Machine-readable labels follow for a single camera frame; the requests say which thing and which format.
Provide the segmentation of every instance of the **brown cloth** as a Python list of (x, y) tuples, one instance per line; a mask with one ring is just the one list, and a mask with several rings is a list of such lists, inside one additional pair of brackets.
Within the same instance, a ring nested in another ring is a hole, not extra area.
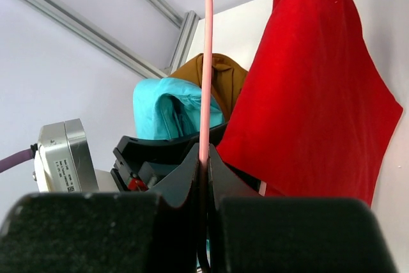
[[(202, 87), (203, 54), (192, 58), (169, 77), (183, 79)], [(247, 71), (223, 54), (213, 54), (212, 95), (219, 104), (225, 121), (230, 119), (242, 90)]]

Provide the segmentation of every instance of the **turquoise cloth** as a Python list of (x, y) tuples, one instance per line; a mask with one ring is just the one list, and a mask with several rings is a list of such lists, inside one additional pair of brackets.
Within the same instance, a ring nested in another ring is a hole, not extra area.
[[(199, 131), (202, 90), (177, 79), (144, 79), (134, 90), (134, 116), (139, 139), (168, 140)], [(212, 97), (210, 127), (224, 123), (220, 106)]]

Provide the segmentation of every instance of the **red cloth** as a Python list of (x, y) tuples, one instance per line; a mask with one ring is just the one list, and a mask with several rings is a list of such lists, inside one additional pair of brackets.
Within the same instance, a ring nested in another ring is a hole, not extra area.
[(371, 204), (402, 113), (362, 38), (353, 0), (274, 0), (218, 151), (266, 195)]

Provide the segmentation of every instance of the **white sticker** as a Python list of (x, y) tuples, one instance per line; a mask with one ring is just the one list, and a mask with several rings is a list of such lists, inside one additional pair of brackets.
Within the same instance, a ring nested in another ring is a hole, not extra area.
[(68, 192), (75, 192), (72, 170), (68, 163), (68, 159), (55, 161), (54, 164), (58, 172), (61, 188), (65, 187)]

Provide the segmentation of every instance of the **pink hanger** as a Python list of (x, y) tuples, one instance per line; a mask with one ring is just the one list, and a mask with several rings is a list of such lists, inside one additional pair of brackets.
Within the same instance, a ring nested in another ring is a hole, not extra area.
[(210, 89), (212, 85), (213, 0), (206, 1), (204, 16), (204, 54), (202, 76), (202, 102), (200, 117), (199, 160), (207, 168), (209, 158)]

